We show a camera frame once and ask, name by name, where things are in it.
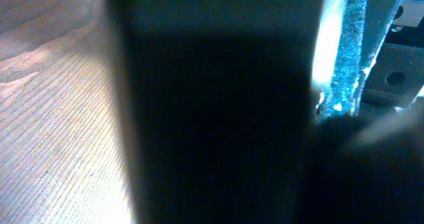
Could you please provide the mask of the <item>Galaxy S25 Ultra smartphone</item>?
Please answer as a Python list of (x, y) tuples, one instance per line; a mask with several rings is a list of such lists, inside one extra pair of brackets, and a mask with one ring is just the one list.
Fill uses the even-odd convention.
[(290, 223), (324, 0), (106, 0), (138, 223)]

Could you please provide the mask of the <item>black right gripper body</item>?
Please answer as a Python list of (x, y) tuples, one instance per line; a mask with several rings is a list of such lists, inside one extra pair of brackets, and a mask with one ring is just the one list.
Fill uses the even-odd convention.
[(407, 107), (423, 88), (423, 0), (367, 0), (362, 104)]

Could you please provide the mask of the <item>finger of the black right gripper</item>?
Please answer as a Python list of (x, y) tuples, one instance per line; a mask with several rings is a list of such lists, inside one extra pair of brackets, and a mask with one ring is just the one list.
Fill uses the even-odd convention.
[(364, 86), (401, 0), (337, 0), (341, 36), (320, 118), (358, 115)]

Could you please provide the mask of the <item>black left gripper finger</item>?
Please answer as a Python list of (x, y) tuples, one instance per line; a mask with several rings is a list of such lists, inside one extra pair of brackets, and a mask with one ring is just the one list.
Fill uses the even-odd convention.
[(315, 128), (295, 223), (422, 223), (423, 109)]

